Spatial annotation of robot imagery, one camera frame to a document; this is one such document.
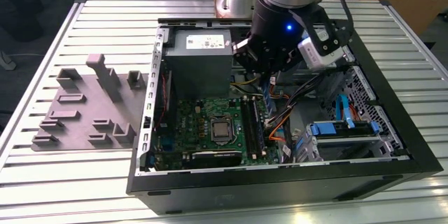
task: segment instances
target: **ram slot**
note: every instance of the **ram slot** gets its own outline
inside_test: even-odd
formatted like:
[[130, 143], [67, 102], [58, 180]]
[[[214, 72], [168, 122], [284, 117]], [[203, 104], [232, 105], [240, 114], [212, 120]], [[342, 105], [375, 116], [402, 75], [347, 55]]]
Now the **ram slot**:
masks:
[[244, 139], [246, 139], [246, 150], [247, 157], [251, 159], [258, 158], [258, 142], [256, 142], [256, 128], [252, 124], [252, 113], [251, 113], [251, 101], [247, 97], [242, 98], [242, 116], [243, 116], [243, 127], [244, 127]]
[[256, 149], [258, 149], [258, 156], [264, 156], [267, 153], [264, 151], [264, 138], [263, 138], [263, 122], [260, 120], [260, 114], [258, 110], [258, 102], [256, 98], [252, 97], [251, 100], [251, 115], [252, 119], [255, 119], [255, 138], [256, 138]]

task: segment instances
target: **green circuit board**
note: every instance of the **green circuit board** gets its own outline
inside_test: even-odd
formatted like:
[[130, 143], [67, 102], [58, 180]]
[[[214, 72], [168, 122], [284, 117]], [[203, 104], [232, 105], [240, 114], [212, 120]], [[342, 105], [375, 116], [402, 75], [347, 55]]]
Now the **green circuit board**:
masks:
[[[256, 101], [260, 118], [264, 118], [266, 106]], [[156, 166], [159, 170], [178, 170], [183, 167], [184, 152], [232, 150], [243, 153], [242, 166], [278, 164], [275, 145], [266, 148], [266, 156], [252, 159], [247, 155], [247, 143], [243, 127], [240, 99], [179, 100], [176, 113], [176, 132], [158, 139]], [[214, 142], [212, 122], [227, 120], [231, 123], [232, 139], [226, 143]]]

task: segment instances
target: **cpu socket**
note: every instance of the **cpu socket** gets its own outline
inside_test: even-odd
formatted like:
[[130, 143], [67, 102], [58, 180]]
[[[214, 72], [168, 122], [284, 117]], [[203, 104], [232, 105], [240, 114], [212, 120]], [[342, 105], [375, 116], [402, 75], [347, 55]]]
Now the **cpu socket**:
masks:
[[218, 145], [226, 145], [234, 139], [234, 125], [231, 118], [214, 118], [212, 124], [212, 142]]

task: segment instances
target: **yellow cable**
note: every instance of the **yellow cable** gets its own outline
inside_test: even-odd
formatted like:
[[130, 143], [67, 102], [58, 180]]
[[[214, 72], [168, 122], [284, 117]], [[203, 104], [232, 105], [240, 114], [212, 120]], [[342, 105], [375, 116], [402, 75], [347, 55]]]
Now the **yellow cable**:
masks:
[[254, 78], [252, 80], [243, 81], [243, 82], [231, 82], [231, 85], [247, 85], [247, 84], [251, 84], [252, 82], [255, 82], [256, 80], [258, 80], [258, 78]]

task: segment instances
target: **white table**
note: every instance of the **white table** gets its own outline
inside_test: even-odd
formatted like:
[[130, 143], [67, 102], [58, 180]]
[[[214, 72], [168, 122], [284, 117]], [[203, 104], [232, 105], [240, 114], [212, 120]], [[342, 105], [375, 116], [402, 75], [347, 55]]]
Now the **white table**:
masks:
[[[344, 18], [340, 3], [322, 3]], [[62, 68], [91, 73], [87, 54], [106, 54], [118, 73], [148, 73], [160, 17], [214, 17], [212, 0], [88, 0], [74, 4], [0, 138], [0, 223], [379, 223], [448, 220], [447, 70], [395, 10], [379, 2], [350, 2], [356, 31], [446, 169], [359, 202], [240, 209], [158, 217], [126, 194], [131, 150], [34, 152]]]

